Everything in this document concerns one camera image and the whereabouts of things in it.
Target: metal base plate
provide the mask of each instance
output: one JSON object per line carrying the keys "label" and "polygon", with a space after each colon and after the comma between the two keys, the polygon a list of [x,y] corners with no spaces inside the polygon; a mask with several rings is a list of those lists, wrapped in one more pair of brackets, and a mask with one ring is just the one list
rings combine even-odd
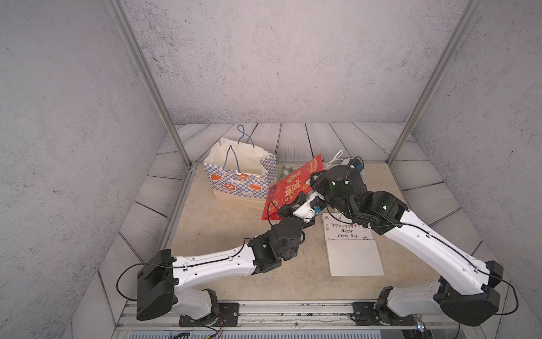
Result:
{"label": "metal base plate", "polygon": [[[354,302],[352,303],[354,312],[350,316],[357,326],[380,326],[383,325],[378,320],[378,314],[375,310],[375,303]],[[393,326],[410,326],[415,325],[414,317],[399,317],[392,319],[390,325]]]}
{"label": "metal base plate", "polygon": [[[218,303],[218,309],[222,315],[222,321],[224,322],[224,327],[234,327],[237,326],[237,320],[239,318],[239,303]],[[220,319],[217,318],[210,327],[220,327]],[[198,327],[201,326],[194,321],[189,316],[181,315],[179,319],[180,327]]]}

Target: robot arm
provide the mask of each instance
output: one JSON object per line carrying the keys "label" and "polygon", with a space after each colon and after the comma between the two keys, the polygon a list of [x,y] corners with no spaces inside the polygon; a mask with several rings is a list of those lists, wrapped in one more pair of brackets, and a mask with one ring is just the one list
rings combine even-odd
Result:
{"label": "robot arm", "polygon": [[463,324],[476,326],[498,311],[499,294],[493,288],[502,278],[502,266],[484,263],[439,236],[414,212],[388,192],[369,192],[359,174],[363,164],[348,164],[313,174],[314,192],[279,208],[283,218],[262,235],[229,251],[197,257],[172,257],[158,252],[138,273],[138,320],[156,318],[172,308],[202,324],[214,321],[218,301],[211,290],[192,287],[216,279],[265,273],[281,260],[297,256],[305,241],[303,229],[314,224],[327,206],[379,235],[403,245],[425,261],[441,278],[431,284],[394,289],[385,287],[375,305],[379,321],[394,317],[444,312]]}

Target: paper bag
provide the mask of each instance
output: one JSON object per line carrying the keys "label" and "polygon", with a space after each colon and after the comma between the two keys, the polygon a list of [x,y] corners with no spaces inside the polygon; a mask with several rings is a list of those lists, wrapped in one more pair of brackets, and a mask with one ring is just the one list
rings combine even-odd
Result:
{"label": "paper bag", "polygon": [[276,157],[239,140],[221,138],[214,144],[203,162],[205,173],[217,197],[239,197],[242,199],[237,199],[237,203],[243,204],[244,200],[248,207],[261,208],[269,184],[277,176]]}

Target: blue rope handle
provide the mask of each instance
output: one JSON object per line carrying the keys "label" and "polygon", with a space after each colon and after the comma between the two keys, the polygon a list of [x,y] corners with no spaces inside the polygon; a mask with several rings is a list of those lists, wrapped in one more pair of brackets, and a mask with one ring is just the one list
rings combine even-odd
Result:
{"label": "blue rope handle", "polygon": [[226,167],[226,162],[228,162],[228,153],[230,152],[230,150],[234,153],[235,161],[237,162],[237,169],[239,170],[239,173],[241,173],[241,169],[239,168],[239,160],[237,160],[237,154],[235,154],[234,148],[231,147],[231,145],[226,152],[226,161],[224,161],[224,166],[222,166],[222,170],[224,170],[224,168]]}
{"label": "blue rope handle", "polygon": [[255,148],[254,142],[252,141],[252,138],[250,137],[250,135],[248,135],[248,134],[246,134],[246,133],[244,132],[244,126],[241,125],[241,124],[239,124],[239,125],[237,126],[237,130],[240,131],[241,133],[243,133],[243,135],[242,135],[242,136],[239,138],[239,140],[237,141],[237,144],[239,145],[239,142],[241,141],[241,139],[242,139],[244,136],[247,136],[248,139],[250,140],[250,142],[252,143],[252,147]]}

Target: gray textured wall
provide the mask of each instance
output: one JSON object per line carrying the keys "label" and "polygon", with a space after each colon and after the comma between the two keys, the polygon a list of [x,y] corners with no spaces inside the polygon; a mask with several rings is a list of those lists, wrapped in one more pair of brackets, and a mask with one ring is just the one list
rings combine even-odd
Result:
{"label": "gray textured wall", "polygon": [[59,338],[165,135],[104,0],[0,3],[0,336]]}
{"label": "gray textured wall", "polygon": [[466,0],[123,0],[173,121],[405,121]]}
{"label": "gray textured wall", "polygon": [[541,1],[486,1],[414,136],[542,319]]}

